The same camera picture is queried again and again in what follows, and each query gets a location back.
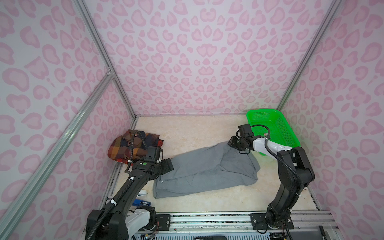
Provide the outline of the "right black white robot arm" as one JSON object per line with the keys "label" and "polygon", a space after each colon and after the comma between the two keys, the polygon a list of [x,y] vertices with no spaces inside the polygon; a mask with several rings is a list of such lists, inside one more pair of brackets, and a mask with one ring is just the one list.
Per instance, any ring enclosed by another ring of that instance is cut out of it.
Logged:
{"label": "right black white robot arm", "polygon": [[315,173],[302,147],[288,147],[271,141],[271,131],[264,125],[241,125],[228,145],[241,154],[256,151],[278,161],[281,182],[274,200],[268,205],[265,220],[267,229],[288,229],[291,209],[304,188],[315,180]]}

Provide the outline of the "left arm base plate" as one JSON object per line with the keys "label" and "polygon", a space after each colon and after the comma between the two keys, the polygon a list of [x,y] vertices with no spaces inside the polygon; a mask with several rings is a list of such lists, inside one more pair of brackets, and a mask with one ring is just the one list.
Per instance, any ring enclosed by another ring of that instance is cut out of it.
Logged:
{"label": "left arm base plate", "polygon": [[170,224],[171,224],[171,215],[170,214],[150,215],[149,219],[144,223],[145,224],[138,230],[139,232],[169,231]]}

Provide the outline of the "green plastic basket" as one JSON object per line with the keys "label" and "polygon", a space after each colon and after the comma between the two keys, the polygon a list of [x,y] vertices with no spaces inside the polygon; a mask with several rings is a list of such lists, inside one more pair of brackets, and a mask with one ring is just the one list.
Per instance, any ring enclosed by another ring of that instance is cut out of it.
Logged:
{"label": "green plastic basket", "polygon": [[283,156],[288,152],[293,158],[298,158],[303,151],[294,131],[284,115],[274,109],[256,109],[247,112],[247,120],[256,137],[253,147],[256,152],[273,157]]}

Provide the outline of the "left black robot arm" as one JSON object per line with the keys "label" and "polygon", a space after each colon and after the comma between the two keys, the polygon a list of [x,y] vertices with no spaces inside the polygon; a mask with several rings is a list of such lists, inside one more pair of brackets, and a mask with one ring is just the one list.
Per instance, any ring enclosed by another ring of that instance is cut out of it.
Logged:
{"label": "left black robot arm", "polygon": [[93,210],[86,224],[86,240],[131,240],[138,232],[154,237],[158,231],[169,229],[170,216],[156,216],[151,206],[131,207],[139,192],[150,181],[172,171],[170,159],[163,160],[160,147],[148,147],[146,156],[133,163],[129,178],[101,210]]}

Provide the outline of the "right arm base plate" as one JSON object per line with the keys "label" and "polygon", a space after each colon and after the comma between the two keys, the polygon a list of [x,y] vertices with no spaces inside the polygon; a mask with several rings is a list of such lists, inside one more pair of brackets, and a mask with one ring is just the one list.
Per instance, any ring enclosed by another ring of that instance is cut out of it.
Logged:
{"label": "right arm base plate", "polygon": [[266,213],[251,213],[250,219],[253,230],[257,231],[271,231],[271,230],[293,230],[294,224],[291,216],[283,217],[282,220],[278,220],[276,223],[267,220]]}

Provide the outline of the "grey long sleeve shirt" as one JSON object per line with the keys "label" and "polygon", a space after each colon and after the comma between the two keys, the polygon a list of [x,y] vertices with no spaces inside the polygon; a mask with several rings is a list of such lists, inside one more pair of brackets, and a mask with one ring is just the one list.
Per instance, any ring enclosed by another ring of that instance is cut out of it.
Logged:
{"label": "grey long sleeve shirt", "polygon": [[261,169],[253,154],[240,154],[226,142],[180,154],[171,164],[174,169],[154,182],[156,199],[253,185]]}

